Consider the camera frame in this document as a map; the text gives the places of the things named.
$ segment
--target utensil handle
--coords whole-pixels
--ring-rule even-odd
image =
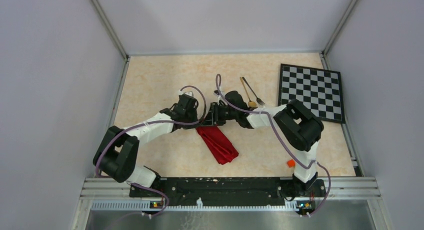
[[[242,76],[242,78],[243,78],[244,82],[246,82],[247,86],[249,86],[249,89],[253,92],[254,96],[256,96],[256,98],[257,98],[258,96],[257,96],[257,95],[255,94],[255,92],[252,90],[252,88],[251,88],[251,86],[249,85],[249,83],[248,83],[248,81],[246,80],[246,78],[245,78],[244,76]]]
[[[248,90],[246,89],[245,83],[243,82],[241,77],[240,77],[240,81],[241,81],[241,84],[243,85],[244,91],[246,91],[247,98],[249,99],[249,101],[251,101]]]

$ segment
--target red cloth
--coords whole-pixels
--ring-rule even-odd
[[[203,138],[203,141],[219,164],[224,165],[227,162],[231,162],[239,155],[230,140],[217,126],[201,126],[197,127],[196,131]]]

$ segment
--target utensil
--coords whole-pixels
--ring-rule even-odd
[[[246,91],[247,98],[249,99],[249,102],[247,103],[247,105],[249,107],[257,107],[256,102],[251,100],[248,90],[246,89],[245,83],[243,82],[243,79],[241,77],[240,77],[240,81],[241,81],[241,84],[243,85],[244,91]]]
[[[251,88],[251,86],[249,85],[249,83],[248,83],[248,81],[246,80],[246,78],[243,76],[242,77],[243,78],[243,80],[244,80],[244,82],[246,82],[246,84],[247,84],[247,86],[249,87],[249,89],[253,92],[253,94],[254,94],[254,96],[256,96],[256,102],[258,103],[258,104],[260,104],[261,106],[264,106],[265,105],[265,102],[263,101],[263,100],[261,100],[256,94],[255,94],[255,92],[252,90],[252,88]]]

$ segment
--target black and white checkered board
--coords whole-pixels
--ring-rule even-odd
[[[321,120],[344,123],[340,72],[281,64],[278,105],[298,99]]]

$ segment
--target gray wall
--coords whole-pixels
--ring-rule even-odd
[[[424,0],[362,0],[329,55],[348,122],[396,229],[422,229]]]
[[[0,229],[68,229],[123,61],[89,0],[0,12]]]
[[[350,0],[99,0],[131,54],[325,47]]]

